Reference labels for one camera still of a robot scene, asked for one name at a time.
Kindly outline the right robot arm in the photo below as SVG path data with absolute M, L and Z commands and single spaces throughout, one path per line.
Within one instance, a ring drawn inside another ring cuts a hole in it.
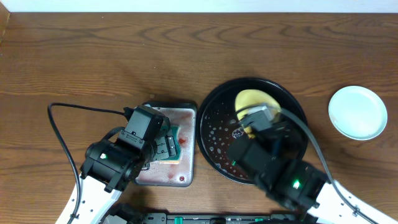
M 267 104 L 239 109 L 244 113 L 239 124 L 251 128 L 253 138 L 235 139 L 228 157 L 265 191 L 266 196 L 282 207 L 302 210 L 328 223 L 395 223 L 395 220 L 363 202 L 335 180 L 320 146 L 308 126 L 292 112 L 278 112 L 288 120 L 276 121 L 273 107 Z M 295 123 L 313 144 L 323 170 L 300 159 L 287 159 L 272 153 L 266 144 L 281 138 Z

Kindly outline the green yellow sponge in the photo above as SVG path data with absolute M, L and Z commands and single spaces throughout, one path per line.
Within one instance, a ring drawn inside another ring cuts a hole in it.
M 180 159 L 181 149 L 177 141 L 178 126 L 162 126 L 161 136 L 155 139 L 156 150 L 152 161 L 177 161 Z

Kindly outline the light blue plate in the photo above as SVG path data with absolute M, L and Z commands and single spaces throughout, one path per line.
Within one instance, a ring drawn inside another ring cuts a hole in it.
M 388 121 L 382 99 L 362 86 L 346 86 L 336 91 L 329 101 L 328 115 L 339 133 L 357 141 L 376 138 Z

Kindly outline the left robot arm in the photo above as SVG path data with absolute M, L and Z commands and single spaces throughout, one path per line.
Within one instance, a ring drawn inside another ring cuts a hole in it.
M 176 155 L 169 118 L 149 106 L 125 107 L 125 127 L 111 129 L 85 152 L 77 167 L 56 124 L 52 127 L 75 176 L 73 193 L 57 223 L 100 223 L 130 182 L 151 162 Z

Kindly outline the yellow plate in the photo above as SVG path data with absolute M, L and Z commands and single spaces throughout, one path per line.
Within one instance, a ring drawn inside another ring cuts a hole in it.
M 276 107 L 277 110 L 271 111 L 271 115 L 274 119 L 280 118 L 280 104 L 268 93 L 261 90 L 250 89 L 240 91 L 236 96 L 234 107 L 236 112 L 238 112 L 238 110 L 244 107 L 261 103 L 267 103 L 268 105 Z

